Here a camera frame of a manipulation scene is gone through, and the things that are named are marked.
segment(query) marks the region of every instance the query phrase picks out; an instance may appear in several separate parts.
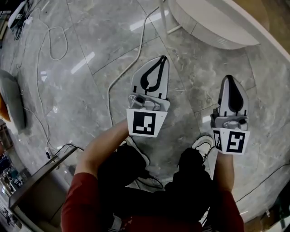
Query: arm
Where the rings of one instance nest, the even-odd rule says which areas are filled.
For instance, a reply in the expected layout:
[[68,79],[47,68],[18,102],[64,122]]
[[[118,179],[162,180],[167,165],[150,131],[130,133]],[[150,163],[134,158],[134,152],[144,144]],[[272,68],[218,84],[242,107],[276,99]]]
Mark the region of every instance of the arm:
[[217,161],[213,175],[213,181],[220,191],[232,192],[234,186],[235,172],[233,155],[217,154]]
[[62,207],[63,232],[103,231],[97,171],[128,135],[127,121],[122,121],[86,147]]
[[90,173],[97,177],[99,166],[119,147],[129,135],[127,120],[100,134],[85,149],[77,164],[77,173]]
[[243,232],[243,220],[232,196],[234,186],[233,155],[217,154],[213,175],[216,192],[208,218],[212,228],[222,232]]

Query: white sneaker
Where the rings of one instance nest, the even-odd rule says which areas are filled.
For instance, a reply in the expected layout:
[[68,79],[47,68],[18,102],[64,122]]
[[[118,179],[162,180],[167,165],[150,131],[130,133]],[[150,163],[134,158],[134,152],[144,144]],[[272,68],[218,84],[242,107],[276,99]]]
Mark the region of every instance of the white sneaker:
[[137,147],[136,143],[134,142],[134,140],[132,140],[132,138],[131,138],[130,136],[128,136],[128,137],[126,138],[126,140],[124,140],[124,141],[121,143],[121,145],[123,145],[124,143],[127,143],[129,146],[134,147],[134,148],[135,148],[135,149],[140,153],[140,155],[143,157],[143,159],[145,160],[145,162],[146,162],[146,167],[149,166],[149,164],[150,164],[150,160],[149,160],[149,158],[139,150],[139,148]]
[[208,135],[203,135],[194,142],[191,148],[198,150],[203,159],[205,159],[212,147],[213,147],[212,137]]

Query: black cable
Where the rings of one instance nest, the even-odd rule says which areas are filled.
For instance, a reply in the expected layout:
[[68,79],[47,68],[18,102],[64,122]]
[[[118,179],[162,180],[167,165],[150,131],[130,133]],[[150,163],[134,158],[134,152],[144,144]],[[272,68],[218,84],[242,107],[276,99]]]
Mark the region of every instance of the black cable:
[[27,10],[25,12],[23,12],[22,18],[18,21],[17,25],[14,27],[14,28],[16,28],[16,32],[15,32],[15,35],[14,35],[14,40],[19,40],[20,39],[21,33],[22,33],[22,28],[23,28],[23,25],[24,25],[24,21],[30,16],[30,13],[35,9],[37,4],[41,0],[38,1],[38,3],[35,5],[35,7],[31,10],[31,7],[33,5],[33,1],[34,0],[27,1],[27,3],[26,3]]
[[74,144],[71,144],[71,143],[66,143],[65,145],[63,145],[52,157],[54,157],[54,156],[56,156],[60,151],[61,151],[61,149],[63,149],[65,146],[73,146],[73,147],[75,147],[75,148],[78,148],[79,150],[82,150],[82,151],[84,151],[83,150],[83,148],[81,148],[81,147],[78,147],[78,146],[75,146]]
[[156,178],[153,177],[153,176],[150,176],[150,178],[156,180],[156,181],[161,185],[161,188],[158,187],[158,186],[153,186],[153,185],[146,184],[146,183],[144,183],[143,181],[139,180],[138,178],[137,178],[136,180],[138,180],[140,183],[142,183],[142,184],[145,185],[145,186],[148,186],[148,187],[151,187],[151,188],[155,188],[155,189],[163,189],[163,184],[162,184],[158,179],[156,179]]
[[281,167],[279,167],[279,168],[277,168],[274,172],[272,172],[266,179],[264,179],[257,187],[255,187],[252,191],[250,191],[249,193],[247,193],[245,196],[243,196],[241,199],[239,199],[238,201],[236,201],[236,203],[237,202],[239,202],[239,201],[241,201],[242,199],[244,199],[247,195],[249,195],[249,194],[251,194],[254,190],[256,190],[261,184],[263,184],[266,180],[268,180],[276,171],[278,171],[279,169],[281,169],[281,168],[283,168],[283,167],[285,167],[285,166],[287,166],[287,165],[290,165],[290,163],[289,164],[284,164],[284,165],[282,165]]
[[212,149],[214,148],[214,146],[213,147],[211,147],[211,149],[209,149],[209,151],[208,151],[208,153],[205,155],[205,157],[204,157],[204,161],[203,161],[203,164],[205,163],[205,161],[207,160],[207,158],[208,158],[208,155],[209,155],[209,153],[212,151]]

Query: white cable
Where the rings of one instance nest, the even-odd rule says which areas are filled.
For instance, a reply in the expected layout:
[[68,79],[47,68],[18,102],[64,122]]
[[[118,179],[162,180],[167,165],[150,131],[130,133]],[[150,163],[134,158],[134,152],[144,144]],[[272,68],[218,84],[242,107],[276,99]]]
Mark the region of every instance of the white cable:
[[[43,114],[44,120],[45,120],[46,125],[47,125],[47,133],[46,133],[46,131],[44,130],[45,136],[46,136],[46,138],[47,138],[46,146],[48,146],[48,144],[49,144],[53,149],[57,150],[57,149],[54,148],[54,147],[51,145],[51,143],[50,143],[50,130],[49,130],[49,125],[48,125],[47,119],[46,119],[46,117],[45,117],[44,106],[43,106],[43,102],[42,102],[42,100],[41,100],[40,93],[39,93],[39,86],[38,86],[38,66],[39,66],[39,55],[40,55],[40,51],[41,51],[42,45],[43,45],[43,43],[44,43],[44,40],[45,40],[45,37],[46,37],[47,34],[48,34],[48,39],[49,39],[49,56],[50,56],[50,58],[51,58],[52,60],[54,60],[54,61],[61,60],[61,59],[66,55],[66,53],[68,52],[68,40],[67,40],[67,37],[66,37],[66,35],[65,35],[64,29],[63,29],[62,27],[59,27],[59,26],[58,26],[58,27],[52,27],[52,28],[49,28],[49,27],[48,27],[48,26],[47,26],[43,21],[40,20],[40,9],[39,9],[39,8],[36,8],[34,11],[32,11],[30,15],[32,15],[32,14],[33,14],[35,11],[37,11],[37,10],[38,10],[38,12],[39,12],[39,14],[38,14],[38,19],[37,19],[37,20],[39,20],[42,24],[44,24],[45,27],[46,27],[46,29],[47,29],[46,32],[45,32],[45,34],[44,34],[43,40],[42,40],[42,42],[41,42],[41,45],[40,45],[40,48],[39,48],[39,51],[38,51],[38,54],[37,54],[37,62],[36,62],[36,86],[37,86],[37,94],[38,94],[38,97],[39,97],[39,101],[40,101],[40,105],[41,105],[42,114]],[[51,54],[51,39],[50,39],[50,31],[53,30],[53,29],[57,29],[57,28],[59,28],[59,29],[61,29],[61,30],[63,31],[63,36],[64,36],[64,38],[65,38],[65,42],[66,42],[65,52],[63,53],[63,55],[62,55],[60,58],[54,58],[54,57],[52,57],[52,54]]]
[[146,20],[148,19],[148,17],[157,9],[159,8],[159,6],[157,6],[153,11],[151,11],[145,18],[144,23],[143,23],[143,28],[142,28],[142,34],[141,34],[141,39],[140,39],[140,45],[139,45],[139,52],[137,54],[137,57],[135,58],[135,60],[127,67],[125,68],[125,70],[109,85],[108,90],[107,90],[107,106],[108,106],[108,113],[109,113],[109,117],[111,120],[111,126],[113,126],[113,119],[112,119],[112,115],[111,115],[111,109],[110,109],[110,90],[111,88],[116,84],[116,82],[137,62],[137,60],[140,57],[141,54],[141,50],[142,50],[142,45],[143,45],[143,38],[144,38],[144,31],[145,31],[145,25],[146,25]]
[[64,150],[64,153],[67,151],[67,149],[69,149],[71,147],[71,145],[69,145],[65,150]]
[[48,137],[47,137],[47,135],[46,135],[46,132],[45,132],[45,129],[44,129],[44,126],[43,126],[43,124],[41,123],[41,121],[39,120],[39,118],[36,116],[36,114],[34,114],[31,110],[29,110],[29,109],[27,109],[27,108],[25,108],[25,107],[23,107],[26,111],[29,111],[30,113],[32,113],[33,115],[34,115],[34,117],[37,119],[37,121],[41,124],[41,127],[42,127],[42,129],[43,129],[43,131],[44,131],[44,134],[45,134],[45,136],[46,136],[46,139],[48,139]]

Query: black pants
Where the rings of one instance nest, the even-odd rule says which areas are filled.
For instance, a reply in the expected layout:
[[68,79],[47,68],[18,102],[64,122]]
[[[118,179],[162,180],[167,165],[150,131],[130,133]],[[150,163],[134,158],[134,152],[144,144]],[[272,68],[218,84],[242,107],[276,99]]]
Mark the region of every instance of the black pants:
[[100,201],[104,218],[111,223],[112,214],[158,215],[199,221],[213,196],[213,183],[204,170],[200,153],[187,148],[179,160],[179,172],[165,191],[150,193],[125,186],[142,176],[146,162],[135,148],[122,145],[99,168]]

